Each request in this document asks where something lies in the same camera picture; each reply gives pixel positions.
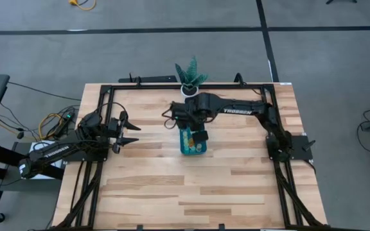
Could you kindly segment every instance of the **white pot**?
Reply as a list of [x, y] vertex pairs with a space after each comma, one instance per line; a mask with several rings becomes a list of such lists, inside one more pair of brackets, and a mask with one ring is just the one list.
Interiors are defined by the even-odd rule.
[[181, 86], [181, 94], [182, 94], [182, 96], [184, 96], [185, 98], [190, 98], [190, 97], [196, 96], [196, 95], [199, 93], [199, 88], [198, 88], [198, 87], [196, 87], [196, 88], [197, 88], [197, 91], [196, 91], [192, 96], [189, 96], [189, 95], [186, 95], [186, 94], [184, 93], [183, 88], [184, 88], [184, 86], [182, 85], [182, 86]]

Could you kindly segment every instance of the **wooden tabletop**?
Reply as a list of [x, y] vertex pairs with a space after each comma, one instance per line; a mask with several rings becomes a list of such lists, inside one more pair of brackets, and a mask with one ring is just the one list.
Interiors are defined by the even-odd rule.
[[[85, 86], [78, 119], [97, 107], [100, 86]], [[276, 83], [275, 90], [284, 128], [301, 135], [304, 130], [293, 87]], [[260, 100], [251, 89], [202, 92], [221, 98]], [[179, 149], [179, 130], [167, 130], [161, 117], [172, 101], [184, 101], [179, 90], [117, 90], [114, 101], [126, 107], [130, 122], [142, 130], [125, 133], [140, 140], [122, 148], [119, 155], [109, 152], [103, 166], [95, 229], [136, 225], [218, 228], [220, 223], [227, 228], [284, 228], [274, 168], [265, 146], [267, 133], [254, 116], [220, 114], [206, 124], [208, 151], [185, 157]], [[114, 105], [112, 116], [118, 118], [120, 110]], [[66, 167], [54, 225], [69, 212], [79, 165], [73, 162]], [[313, 169], [301, 160], [293, 160], [292, 169], [300, 199], [325, 223]], [[287, 200], [291, 223], [295, 223], [289, 196]], [[83, 225], [90, 202], [89, 198], [85, 204]]]

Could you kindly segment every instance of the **potted plant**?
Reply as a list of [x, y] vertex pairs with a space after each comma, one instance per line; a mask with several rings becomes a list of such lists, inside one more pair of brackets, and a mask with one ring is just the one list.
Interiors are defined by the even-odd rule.
[[199, 91], [198, 86], [205, 82], [205, 80], [208, 78], [208, 75], [198, 74], [197, 59], [195, 58], [195, 56], [192, 57], [191, 63], [189, 64], [186, 72], [183, 71], [178, 64], [175, 64], [175, 68], [182, 83], [181, 94], [185, 98], [196, 96]]

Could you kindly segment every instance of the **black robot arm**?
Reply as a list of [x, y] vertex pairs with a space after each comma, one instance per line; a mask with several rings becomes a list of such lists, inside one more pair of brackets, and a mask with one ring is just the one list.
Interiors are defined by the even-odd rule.
[[175, 120], [180, 129], [190, 127], [192, 131], [200, 131], [204, 123], [210, 123], [219, 113], [255, 116], [262, 127], [273, 139], [272, 146], [280, 153], [279, 160], [286, 161], [292, 150], [292, 138], [278, 121], [276, 109], [262, 101], [222, 99], [215, 94], [201, 93], [185, 99], [185, 103], [172, 102], [170, 109], [163, 113], [164, 117]]
[[128, 122], [128, 114], [122, 111], [119, 119], [111, 118], [106, 126], [101, 124], [101, 116], [97, 112], [87, 114], [65, 139], [31, 151], [19, 162], [19, 172], [23, 178], [32, 178], [52, 163], [73, 155], [79, 151], [94, 153], [100, 149], [110, 148], [109, 138], [116, 138], [112, 146], [114, 153], [119, 153], [121, 146], [138, 141], [136, 138], [123, 136], [123, 129], [140, 130]]

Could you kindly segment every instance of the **gray carpet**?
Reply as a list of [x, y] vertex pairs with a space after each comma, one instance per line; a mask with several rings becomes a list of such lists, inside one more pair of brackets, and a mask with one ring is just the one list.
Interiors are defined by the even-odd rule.
[[[370, 26], [370, 1], [324, 2], [263, 5], [269, 26]], [[256, 3], [248, 0], [103, 0], [91, 12], [60, 0], [0, 0], [0, 30], [259, 25]], [[370, 31], [272, 32], [270, 38], [279, 79], [293, 83], [305, 131], [317, 141], [313, 153], [329, 223], [370, 229], [370, 154], [355, 135], [370, 109]], [[270, 81], [261, 32], [0, 36], [0, 74], [73, 98], [81, 97], [85, 83], [175, 74], [173, 64], [186, 65], [192, 55], [210, 81], [232, 81], [237, 72], [245, 81]], [[3, 103], [32, 128], [75, 104], [13, 85]], [[370, 147], [370, 132], [361, 139]], [[14, 141], [0, 128], [0, 145], [10, 148]], [[0, 230], [45, 228], [58, 190], [4, 194], [0, 212], [8, 217]]]

